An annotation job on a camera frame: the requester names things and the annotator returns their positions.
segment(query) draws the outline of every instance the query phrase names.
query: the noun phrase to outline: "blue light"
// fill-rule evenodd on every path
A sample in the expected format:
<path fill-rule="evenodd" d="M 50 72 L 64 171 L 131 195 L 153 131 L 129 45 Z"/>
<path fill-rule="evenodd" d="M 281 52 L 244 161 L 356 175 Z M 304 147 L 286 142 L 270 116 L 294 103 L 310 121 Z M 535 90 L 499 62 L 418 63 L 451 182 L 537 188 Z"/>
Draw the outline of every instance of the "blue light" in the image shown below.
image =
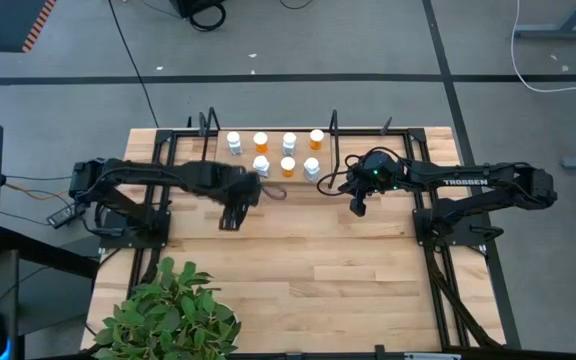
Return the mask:
<path fill-rule="evenodd" d="M 8 339 L 8 343 L 6 343 L 6 351 L 4 351 L 3 354 L 1 354 L 0 360 L 10 359 L 10 347 L 11 346 L 12 346 L 12 343 L 10 342 L 10 339 Z"/>

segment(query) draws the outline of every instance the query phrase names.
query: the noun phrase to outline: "potted plant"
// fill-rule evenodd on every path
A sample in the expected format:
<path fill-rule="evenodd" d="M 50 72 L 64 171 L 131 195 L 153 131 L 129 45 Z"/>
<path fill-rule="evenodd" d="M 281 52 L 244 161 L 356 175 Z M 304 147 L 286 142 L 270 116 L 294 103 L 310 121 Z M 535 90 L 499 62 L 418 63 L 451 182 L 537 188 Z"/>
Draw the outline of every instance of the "potted plant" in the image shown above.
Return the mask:
<path fill-rule="evenodd" d="M 222 360 L 235 351 L 241 322 L 232 310 L 213 299 L 210 274 L 196 272 L 186 262 L 183 272 L 173 272 L 174 261 L 159 263 L 151 284 L 134 288 L 134 294 L 95 337 L 104 348 L 97 359 L 115 360 Z"/>

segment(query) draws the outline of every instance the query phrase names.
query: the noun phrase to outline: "black desk leg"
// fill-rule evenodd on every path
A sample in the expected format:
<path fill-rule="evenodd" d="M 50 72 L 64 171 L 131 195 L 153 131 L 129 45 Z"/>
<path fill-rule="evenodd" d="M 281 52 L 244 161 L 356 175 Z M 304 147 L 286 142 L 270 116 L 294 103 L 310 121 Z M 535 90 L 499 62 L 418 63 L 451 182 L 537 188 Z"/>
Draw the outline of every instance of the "black desk leg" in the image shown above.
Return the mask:
<path fill-rule="evenodd" d="M 26 358 L 26 335 L 17 336 L 17 359 Z"/>
<path fill-rule="evenodd" d="M 99 263 L 0 226 L 0 250 L 19 251 L 19 257 L 59 271 L 94 279 Z"/>

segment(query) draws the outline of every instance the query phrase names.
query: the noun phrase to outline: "pill bottle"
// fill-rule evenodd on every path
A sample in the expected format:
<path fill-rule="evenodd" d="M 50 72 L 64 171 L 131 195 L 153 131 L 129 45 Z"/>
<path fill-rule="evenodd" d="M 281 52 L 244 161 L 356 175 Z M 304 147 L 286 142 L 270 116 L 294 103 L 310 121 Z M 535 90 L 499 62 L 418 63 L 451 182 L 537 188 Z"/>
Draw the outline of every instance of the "pill bottle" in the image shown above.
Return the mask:
<path fill-rule="evenodd" d="M 257 171 L 259 176 L 268 177 L 268 171 L 270 170 L 270 163 L 265 156 L 260 155 L 255 158 L 252 163 L 252 167 Z"/>
<path fill-rule="evenodd" d="M 226 137 L 228 139 L 228 147 L 233 155 L 241 155 L 241 139 L 239 138 L 239 133 L 236 131 L 231 131 Z"/>
<path fill-rule="evenodd" d="M 297 143 L 297 136 L 294 133 L 284 134 L 284 156 L 295 155 L 296 143 Z"/>
<path fill-rule="evenodd" d="M 313 150 L 321 149 L 321 142 L 324 140 L 324 132 L 316 129 L 310 132 L 310 148 Z"/>
<path fill-rule="evenodd" d="M 258 153 L 263 154 L 268 151 L 268 135 L 266 135 L 266 133 L 256 133 L 252 138 L 252 141 L 255 142 Z"/>
<path fill-rule="evenodd" d="M 319 161 L 315 158 L 308 158 L 304 163 L 304 176 L 310 182 L 319 180 Z"/>
<path fill-rule="evenodd" d="M 285 177 L 292 177 L 295 172 L 295 159 L 291 157 L 281 159 L 281 170 Z"/>

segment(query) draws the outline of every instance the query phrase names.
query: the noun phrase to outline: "black metal frame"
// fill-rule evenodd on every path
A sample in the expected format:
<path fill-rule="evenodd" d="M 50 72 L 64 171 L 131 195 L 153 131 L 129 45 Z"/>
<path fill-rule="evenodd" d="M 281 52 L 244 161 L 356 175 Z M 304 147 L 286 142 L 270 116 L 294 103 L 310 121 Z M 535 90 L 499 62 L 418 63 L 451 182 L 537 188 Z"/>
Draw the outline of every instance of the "black metal frame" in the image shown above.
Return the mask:
<path fill-rule="evenodd" d="M 214 124 L 216 126 L 216 130 L 211 129 L 212 122 L 214 120 Z M 339 124 L 337 120 L 337 112 L 333 111 L 333 115 L 329 124 L 329 128 L 327 131 L 331 135 L 330 141 L 335 143 L 335 172 L 339 170 L 340 167 L 340 156 L 339 156 L 339 136 L 394 136 L 394 137 L 401 137 L 404 142 L 404 148 L 406 152 L 406 157 L 410 159 L 415 158 L 415 152 L 413 148 L 413 143 L 416 141 L 419 145 L 419 150 L 421 153 L 421 160 L 422 161 L 430 161 L 430 152 L 428 149 L 428 144 L 426 142 L 426 134 L 423 128 L 399 128 L 399 129 L 388 129 L 390 125 L 390 121 L 387 121 L 383 128 L 349 128 L 349 129 L 339 129 Z M 175 161 L 175 153 L 177 149 L 177 142 L 184 137 L 203 137 L 204 138 L 204 145 L 203 145 L 203 152 L 202 152 L 202 159 L 205 160 L 206 153 L 208 149 L 208 141 L 211 138 L 214 138 L 218 135 L 218 132 L 221 130 L 221 126 L 217 119 L 217 115 L 213 108 L 210 108 L 208 112 L 208 119 L 206 120 L 205 115 L 203 113 L 199 114 L 199 129 L 191 128 L 192 121 L 188 120 L 188 128 L 187 129 L 158 129 L 157 134 L 155 136 L 155 147 L 153 149 L 153 162 L 159 161 L 159 157 L 162 152 L 163 144 L 168 141 L 169 148 L 168 148 L 168 158 L 166 163 L 168 165 L 172 165 Z M 309 129 L 301 129 L 301 128 L 247 128 L 249 131 L 277 131 L 277 132 L 285 132 L 285 131 L 293 131 L 293 132 L 307 132 L 310 131 Z M 331 182 L 328 184 L 328 187 L 331 188 L 334 182 L 334 177 Z M 145 196 L 145 203 L 152 205 L 152 198 L 153 198 L 154 187 L 148 187 L 146 190 Z M 413 213 L 419 210 L 424 209 L 424 199 L 421 192 L 417 192 L 413 194 L 415 200 L 415 209 Z M 438 195 L 436 191 L 432 191 L 429 193 L 431 203 L 437 200 Z M 168 203 L 170 197 L 170 189 L 169 187 L 164 187 L 161 199 L 160 199 L 160 208 L 158 211 L 167 211 Z M 460 229 L 455 229 L 457 233 L 455 236 L 459 237 L 476 237 L 478 234 L 473 233 L 471 231 L 462 231 Z M 423 245 L 423 239 L 418 237 L 418 242 L 420 245 Z M 439 269 L 438 263 L 435 260 L 435 250 L 439 248 L 439 253 L 441 254 L 442 259 L 442 266 L 443 272 Z M 520 358 L 528 358 L 528 359 L 559 359 L 565 358 L 567 356 L 576 354 L 563 354 L 563 353 L 554 353 L 554 352 L 541 352 L 541 351 L 524 351 L 519 349 L 510 349 L 507 347 L 504 348 L 495 348 L 495 347 L 482 347 L 482 348 L 472 348 L 470 347 L 469 338 L 468 338 L 468 330 L 466 327 L 466 322 L 470 324 L 476 324 L 476 321 L 468 310 L 466 309 L 461 301 L 459 300 L 459 290 L 457 285 L 457 279 L 454 271 L 454 266 L 452 262 L 452 256 L 450 254 L 450 246 L 449 244 L 441 244 L 440 247 L 428 247 L 423 246 L 423 251 L 425 255 L 427 270 L 428 270 L 428 277 L 429 277 L 429 284 L 431 289 L 431 295 L 433 298 L 433 308 L 435 311 L 435 318 L 437 323 L 437 331 L 438 336 L 441 344 L 441 351 L 437 353 L 443 353 L 445 355 L 448 354 L 456 354 L 462 355 L 468 359 L 520 359 Z M 143 282 L 149 282 L 154 280 L 156 275 L 156 264 L 159 261 L 160 257 L 160 249 L 153 249 L 151 253 L 150 262 L 148 264 L 148 269 L 146 270 L 143 278 L 140 280 L 138 278 L 139 273 L 141 272 L 141 264 L 143 260 L 143 250 L 137 249 L 135 252 L 135 257 L 133 259 L 131 276 L 130 276 L 130 283 L 128 288 L 127 297 L 131 295 L 131 289 L 135 285 Z M 492 270 L 493 267 L 496 269 L 499 259 L 498 255 L 495 252 L 491 252 L 486 257 L 486 262 L 491 270 L 490 276 L 491 281 L 493 282 L 493 287 L 495 288 L 495 295 L 498 302 L 502 304 L 508 304 L 508 293 L 506 291 L 505 284 L 498 284 L 497 286 L 494 282 L 499 279 L 503 281 L 502 274 L 493 274 Z M 436 281 L 433 281 L 433 272 L 439 271 L 442 275 L 445 276 L 444 282 L 441 282 L 439 286 Z M 442 300 L 442 294 L 449 299 L 449 302 L 453 304 L 453 316 L 455 318 L 455 324 L 457 328 L 457 335 L 459 345 L 455 346 L 452 345 L 450 342 L 450 337 L 448 333 L 448 327 L 446 322 L 446 314 L 445 308 Z M 514 329 L 514 319 L 510 319 L 513 322 L 513 326 L 511 327 Z M 515 337 L 516 334 L 509 334 L 510 337 Z M 421 353 L 415 352 L 386 352 L 383 345 L 375 345 L 375 352 L 364 352 L 364 353 L 253 353 L 253 354 L 232 354 L 229 355 L 229 359 L 249 359 L 249 360 L 306 360 L 306 359 L 336 359 L 336 360 L 344 360 L 344 359 L 377 359 L 377 360 L 386 360 L 386 359 L 413 359 L 415 357 L 419 358 L 418 355 Z"/>
<path fill-rule="evenodd" d="M 216 130 L 211 129 L 212 122 L 214 121 L 216 125 Z M 192 121 L 189 119 L 188 127 L 192 125 Z M 334 142 L 335 147 L 335 164 L 333 167 L 333 172 L 338 172 L 341 166 L 340 154 L 339 154 L 339 136 L 393 136 L 400 137 L 404 142 L 404 147 L 406 150 L 406 157 L 414 159 L 413 151 L 413 141 L 416 140 L 419 143 L 421 150 L 422 160 L 430 161 L 430 153 L 428 151 L 428 146 L 426 144 L 426 136 L 423 128 L 398 128 L 398 129 L 388 129 L 390 121 L 387 121 L 383 128 L 349 128 L 349 129 L 339 129 L 339 122 L 337 118 L 337 111 L 333 110 L 332 117 L 330 119 L 330 124 L 327 130 L 331 136 L 331 143 Z M 175 161 L 175 153 L 177 148 L 177 141 L 183 137 L 203 137 L 204 146 L 202 152 L 202 159 L 205 160 L 206 153 L 208 149 L 208 140 L 210 138 L 216 137 L 218 135 L 221 126 L 214 109 L 211 107 L 208 111 L 208 119 L 203 113 L 199 114 L 199 129 L 158 129 L 157 135 L 155 136 L 155 147 L 153 149 L 153 162 L 158 162 L 161 156 L 163 144 L 168 141 L 168 158 L 166 160 L 168 165 L 172 165 Z M 310 129 L 299 129 L 299 128 L 250 128 L 249 131 L 273 131 L 273 132 L 309 132 Z M 335 176 L 332 176 L 331 181 L 328 184 L 328 188 L 332 188 L 335 181 Z M 145 204 L 152 204 L 154 187 L 149 186 L 146 190 L 146 196 L 144 199 Z M 170 189 L 164 187 L 161 199 L 159 211 L 167 211 L 168 201 L 169 201 Z M 431 200 L 434 201 L 437 198 L 436 192 L 431 193 Z M 416 209 L 423 209 L 423 197 L 421 193 L 415 193 L 415 205 Z M 131 289 L 138 285 L 139 283 L 152 281 L 156 274 L 156 263 L 159 261 L 160 250 L 153 249 L 151 253 L 151 259 L 148 265 L 148 270 L 146 271 L 144 277 L 139 279 L 139 273 L 141 272 L 141 264 L 143 261 L 143 250 L 137 249 L 135 252 L 135 257 L 133 259 L 129 290 L 126 297 L 130 297 Z M 450 250 L 446 247 L 442 251 L 442 259 L 444 262 L 445 272 L 451 286 L 451 289 L 458 293 L 456 277 L 454 273 L 454 268 L 452 265 L 452 258 L 450 257 Z M 428 271 L 430 276 L 430 265 L 428 265 Z M 441 292 L 436 284 L 430 281 L 431 292 L 433 297 L 433 306 L 437 318 L 437 328 L 440 338 L 440 343 L 442 349 L 450 346 L 450 339 L 448 335 L 448 328 L 446 323 L 445 309 L 441 299 Z M 458 326 L 459 334 L 459 344 L 461 346 L 468 346 L 468 335 L 466 333 L 465 327 L 462 321 L 455 313 L 455 320 Z M 326 353 L 326 354 L 233 354 L 229 358 L 232 359 L 401 359 L 403 358 L 403 353 L 401 352 L 385 352 L 383 346 L 377 345 L 376 351 L 374 353 Z"/>

